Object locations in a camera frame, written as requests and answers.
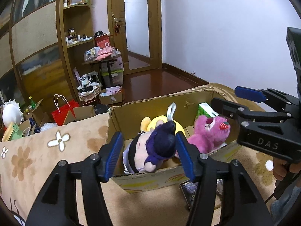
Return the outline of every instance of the blue gripper pad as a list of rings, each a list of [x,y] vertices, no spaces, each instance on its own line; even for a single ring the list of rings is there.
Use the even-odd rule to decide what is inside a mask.
[[[113,176],[113,172],[123,146],[122,134],[120,132],[116,132],[108,145],[110,146],[111,151],[106,157],[105,173],[103,175],[106,181],[109,181],[109,179]]]
[[[191,181],[194,181],[195,177],[196,177],[194,174],[194,165],[193,165],[193,161],[189,155],[189,152],[186,149],[186,146],[185,146],[186,142],[188,143],[184,134],[182,132],[178,132],[176,134],[176,149],[178,151],[180,161],[182,163],[186,177],[188,177]]]
[[[265,102],[266,96],[260,90],[255,90],[246,87],[236,87],[234,93],[239,98],[244,98],[257,103]]]

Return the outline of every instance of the baseboard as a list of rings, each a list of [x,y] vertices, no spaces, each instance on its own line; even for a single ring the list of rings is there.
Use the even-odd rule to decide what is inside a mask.
[[[167,64],[167,63],[163,63],[162,64],[162,67],[165,68],[165,69],[168,69],[170,72],[174,73],[174,74],[177,74],[179,76],[182,76],[182,77],[185,77],[193,82],[195,82],[198,86],[202,86],[202,85],[207,85],[209,84],[209,82],[201,79],[201,78],[198,78],[197,76],[195,75],[192,75],[184,70],[181,70],[177,67],[174,67],[170,64]]]
[[[146,57],[146,56],[138,54],[138,53],[134,53],[134,52],[128,51],[128,55],[132,56],[133,58],[139,59],[139,60],[141,60],[141,61],[143,61],[145,63],[148,63],[148,64],[150,62],[150,58],[149,57]]]

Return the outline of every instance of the white flower pattern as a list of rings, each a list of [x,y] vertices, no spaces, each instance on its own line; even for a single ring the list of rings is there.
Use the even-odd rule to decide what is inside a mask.
[[[4,159],[5,158],[5,154],[8,152],[8,149],[5,149],[5,146],[3,147],[3,149],[2,149],[2,153],[1,153],[1,157],[2,157],[2,159]]]
[[[70,139],[70,135],[69,134],[64,134],[63,136],[61,136],[60,131],[57,131],[56,133],[56,139],[51,140],[47,143],[47,146],[50,147],[54,147],[54,146],[58,146],[59,150],[61,152],[63,152],[65,150],[65,142],[68,141]]]

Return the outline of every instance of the yellow plush toy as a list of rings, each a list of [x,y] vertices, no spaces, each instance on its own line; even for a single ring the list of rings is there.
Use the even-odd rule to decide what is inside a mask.
[[[168,122],[168,121],[174,121],[176,123],[176,133],[177,132],[183,132],[185,135],[185,131],[183,129],[183,127],[176,122],[175,120],[173,120],[173,113],[176,110],[176,104],[172,103],[168,109],[167,109],[167,115],[161,115],[158,116],[156,118],[154,118],[152,121],[149,117],[144,117],[143,120],[141,121],[141,125],[140,125],[140,131],[141,132],[149,132],[149,131],[153,131],[156,127],[156,123],[158,120],[162,120],[164,123]]]

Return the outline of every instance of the beige blanket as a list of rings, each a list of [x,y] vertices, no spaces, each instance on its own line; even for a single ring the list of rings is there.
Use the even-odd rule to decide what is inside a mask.
[[[220,84],[211,85],[234,94],[232,89]],[[108,117],[108,113],[97,115],[34,136],[2,142],[0,148],[5,147],[6,153],[1,154],[0,158],[0,194],[8,208],[11,209],[10,201],[16,200],[20,215],[26,219],[37,194],[58,161],[65,159],[73,163],[98,152],[106,140]],[[265,167],[271,157],[243,147],[235,158],[246,168],[264,199],[272,194],[275,180],[272,171]],[[126,193],[112,180],[101,186],[115,226],[180,226],[185,225],[188,218],[186,202],[178,185],[134,194]],[[76,187],[80,223],[86,225],[80,181]],[[219,222],[218,200],[216,205],[213,225]],[[17,212],[16,207],[13,204],[14,212]]]

